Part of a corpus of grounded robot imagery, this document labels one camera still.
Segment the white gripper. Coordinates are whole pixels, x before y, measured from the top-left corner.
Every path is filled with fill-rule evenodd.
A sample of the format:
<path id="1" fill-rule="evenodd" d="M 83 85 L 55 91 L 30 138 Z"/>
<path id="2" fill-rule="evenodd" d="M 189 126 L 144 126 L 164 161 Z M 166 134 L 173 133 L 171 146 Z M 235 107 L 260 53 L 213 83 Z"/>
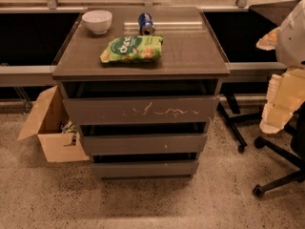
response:
<path id="1" fill-rule="evenodd" d="M 260 38 L 256 46 L 264 51 L 275 49 L 279 28 L 275 28 Z M 305 71 L 296 69 L 281 76 L 273 74 L 267 91 L 259 127 L 265 134 L 276 134 L 284 128 L 305 101 Z"/>

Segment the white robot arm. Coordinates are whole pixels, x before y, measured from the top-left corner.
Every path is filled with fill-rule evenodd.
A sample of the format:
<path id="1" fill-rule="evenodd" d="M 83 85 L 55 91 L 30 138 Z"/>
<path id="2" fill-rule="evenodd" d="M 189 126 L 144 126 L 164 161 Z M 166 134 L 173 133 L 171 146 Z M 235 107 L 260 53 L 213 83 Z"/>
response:
<path id="1" fill-rule="evenodd" d="M 276 134 L 305 102 L 305 0 L 301 0 L 281 25 L 258 40 L 256 46 L 275 50 L 279 63 L 287 67 L 282 75 L 273 74 L 268 86 L 260 130 Z"/>

